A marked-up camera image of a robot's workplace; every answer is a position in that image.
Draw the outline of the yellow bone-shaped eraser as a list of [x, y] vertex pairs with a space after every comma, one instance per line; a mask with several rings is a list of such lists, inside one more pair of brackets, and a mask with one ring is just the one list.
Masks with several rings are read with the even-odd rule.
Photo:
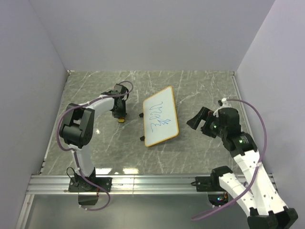
[[125, 119], [124, 119], [124, 118], [119, 118], [119, 119], [118, 119], [118, 122], [119, 122], [119, 123], [124, 123], [124, 122], [125, 122]]

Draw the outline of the yellow-framed whiteboard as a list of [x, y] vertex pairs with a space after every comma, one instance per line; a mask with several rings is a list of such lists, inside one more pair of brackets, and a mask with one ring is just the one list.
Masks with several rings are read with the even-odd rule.
[[143, 141], [146, 147], [178, 136], [179, 126], [171, 86], [146, 98], [143, 101], [142, 108]]

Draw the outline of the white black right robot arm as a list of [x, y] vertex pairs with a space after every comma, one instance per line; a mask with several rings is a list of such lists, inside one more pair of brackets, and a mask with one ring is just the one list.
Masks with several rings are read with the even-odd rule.
[[247, 216], [251, 229], [288, 229], [298, 219], [294, 208], [289, 208], [274, 188], [262, 162], [261, 154], [253, 138], [242, 131], [240, 116], [236, 109], [225, 107], [217, 115], [206, 107], [187, 121], [192, 129], [197, 129], [204, 121], [201, 132], [209, 137], [219, 137], [241, 169], [248, 186], [245, 187], [226, 166], [211, 172], [210, 184], [214, 190], [224, 190], [233, 200], [224, 207], [237, 203]]

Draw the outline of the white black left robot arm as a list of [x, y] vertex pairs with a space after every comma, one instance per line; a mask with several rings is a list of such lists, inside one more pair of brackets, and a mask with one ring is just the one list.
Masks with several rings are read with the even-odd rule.
[[93, 136], [94, 121], [110, 111], [114, 118], [123, 120], [126, 113], [126, 95], [102, 94], [83, 104], [69, 104], [57, 128], [57, 141], [63, 151], [71, 151], [75, 163], [75, 182], [86, 192], [95, 188], [104, 190], [97, 181], [91, 160], [89, 143]]

